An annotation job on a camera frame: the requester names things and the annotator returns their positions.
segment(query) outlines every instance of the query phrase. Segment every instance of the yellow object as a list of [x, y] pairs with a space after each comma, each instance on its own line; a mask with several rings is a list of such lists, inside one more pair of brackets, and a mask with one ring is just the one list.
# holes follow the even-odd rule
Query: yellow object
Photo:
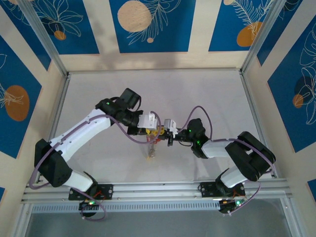
[[[154, 131], [151, 131], [151, 130], [149, 130], [149, 129], [146, 128], [146, 133], [147, 133], [147, 135], [154, 135], [154, 136], [157, 136], [158, 130], [159, 130], [159, 129], [154, 130]], [[162, 126], [162, 127], [161, 127], [161, 131], [160, 131], [160, 135], [163, 135], [163, 133], [164, 133], [164, 129], [163, 129], [163, 126]]]

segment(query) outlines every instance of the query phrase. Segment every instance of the white bracket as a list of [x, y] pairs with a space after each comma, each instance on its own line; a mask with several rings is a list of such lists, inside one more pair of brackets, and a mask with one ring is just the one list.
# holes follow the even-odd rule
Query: white bracket
[[170, 132], [172, 132], [173, 138], [175, 138], [176, 134], [178, 134], [178, 130], [177, 130], [177, 124], [174, 120], [172, 119], [165, 119], [164, 123], [163, 123], [163, 128], [165, 130], [168, 130]]
[[149, 113], [148, 115], [140, 115], [137, 127], [147, 128], [147, 129], [156, 129], [157, 128], [156, 116], [152, 113]]

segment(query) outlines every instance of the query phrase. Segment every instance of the blue wall panel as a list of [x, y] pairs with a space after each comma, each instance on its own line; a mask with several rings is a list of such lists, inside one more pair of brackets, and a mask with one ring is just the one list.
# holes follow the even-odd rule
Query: blue wall panel
[[5, 188], [0, 187], [0, 203], [1, 203], [2, 197], [4, 195], [4, 191], [5, 191]]
[[[19, 7], [0, 0], [21, 35], [40, 58], [43, 47]], [[59, 54], [99, 54], [82, 0], [34, 0], [30, 2]]]
[[195, 0], [110, 0], [120, 53], [187, 52]]
[[0, 37], [0, 151], [16, 158], [41, 85]]
[[284, 29], [286, 28], [289, 21], [292, 19], [292, 16], [298, 9], [302, 0], [287, 0], [284, 4], [281, 12], [278, 15], [275, 23], [273, 24], [267, 38], [263, 42], [257, 57], [261, 65], [265, 62], [277, 40], [282, 35]]
[[316, 17], [268, 80], [295, 152], [316, 142]]
[[307, 183], [308, 183], [308, 186], [310, 187], [312, 195], [316, 201], [316, 179], [308, 181]]
[[272, 0], [223, 0], [209, 51], [248, 50]]
[[42, 65], [45, 67], [46, 70], [48, 70], [51, 59], [42, 46], [40, 40], [32, 30], [31, 26], [29, 25], [29, 22], [27, 21], [27, 19], [25, 19], [19, 6], [13, 4], [9, 0], [0, 0], [0, 5], [7, 13], [8, 17], [11, 19], [15, 27], [21, 33], [26, 43], [28, 43], [30, 48], [33, 50], [34, 54], [40, 60]]

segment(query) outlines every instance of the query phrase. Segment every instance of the orange circle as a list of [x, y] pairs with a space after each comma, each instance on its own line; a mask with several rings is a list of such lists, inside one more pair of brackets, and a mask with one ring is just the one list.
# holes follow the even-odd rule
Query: orange circle
[[304, 99], [303, 96], [301, 96], [300, 94], [297, 94], [293, 97], [293, 105], [299, 109], [300, 107], [302, 107], [302, 105], [304, 104]]
[[26, 119], [29, 108], [30, 108], [30, 99], [26, 90], [19, 85], [10, 86], [6, 92], [14, 97], [22, 97], [20, 103], [16, 103], [14, 101], [9, 101], [5, 103], [5, 110], [13, 120], [17, 122], [21, 122]]
[[66, 34], [64, 32], [62, 32], [62, 31], [55, 31], [54, 32], [54, 36], [58, 40], [65, 40], [66, 39]]
[[128, 32], [139, 32], [149, 27], [152, 15], [142, 2], [130, 0], [118, 10], [118, 22]]
[[223, 2], [225, 5], [231, 5], [233, 4], [234, 0], [224, 0]]
[[[262, 22], [255, 22], [255, 23], [252, 23], [250, 26], [246, 26], [245, 28], [243, 28], [237, 36], [237, 44], [241, 47], [251, 46], [255, 37], [257, 36], [260, 30], [261, 25], [262, 25]], [[252, 28], [255, 28], [255, 32], [254, 32], [255, 37], [253, 37]]]
[[148, 39], [147, 39], [147, 43], [152, 43], [152, 42], [154, 42], [154, 39], [153, 39], [153, 38], [148, 38]]

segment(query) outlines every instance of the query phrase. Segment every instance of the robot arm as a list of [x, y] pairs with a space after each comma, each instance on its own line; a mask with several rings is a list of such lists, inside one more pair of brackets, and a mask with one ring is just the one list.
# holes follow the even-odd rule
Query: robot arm
[[143, 111], [129, 110], [134, 108], [139, 100], [139, 95], [126, 89], [118, 98], [100, 101], [96, 109], [67, 132], [49, 142], [44, 139], [38, 141], [35, 149], [35, 166], [51, 148], [55, 148], [39, 166], [39, 172], [53, 187], [66, 185], [93, 195], [97, 190], [97, 182], [87, 173], [81, 174], [72, 170], [67, 162], [87, 141], [114, 124], [109, 117], [129, 128], [156, 128], [155, 116], [142, 115]]
[[[72, 170], [67, 165], [67, 161], [92, 137], [114, 124], [109, 117], [127, 126], [129, 135], [146, 135], [146, 129], [156, 130], [157, 119], [153, 114], [143, 115], [143, 111], [130, 110], [140, 101], [141, 97], [128, 88], [120, 97], [100, 101], [86, 118], [64, 134], [49, 142], [43, 139], [38, 141], [35, 166], [51, 148], [55, 147], [39, 166], [39, 172], [53, 187], [67, 185], [93, 196], [98, 183], [87, 173], [81, 174]], [[205, 135], [205, 128], [199, 118], [192, 119], [186, 129], [178, 131], [176, 123], [166, 119], [163, 133], [159, 134], [158, 138], [167, 139], [168, 146], [172, 146], [173, 141], [191, 142], [191, 150], [198, 158], [231, 157], [233, 159], [236, 166], [226, 170], [216, 180], [216, 188], [224, 196], [234, 186], [247, 179], [257, 181], [270, 166], [257, 153], [249, 153], [248, 144], [264, 153], [271, 163], [275, 162], [272, 152], [247, 132], [242, 133], [233, 142], [227, 140], [214, 142]], [[246, 146], [238, 143], [237, 140], [246, 143]]]

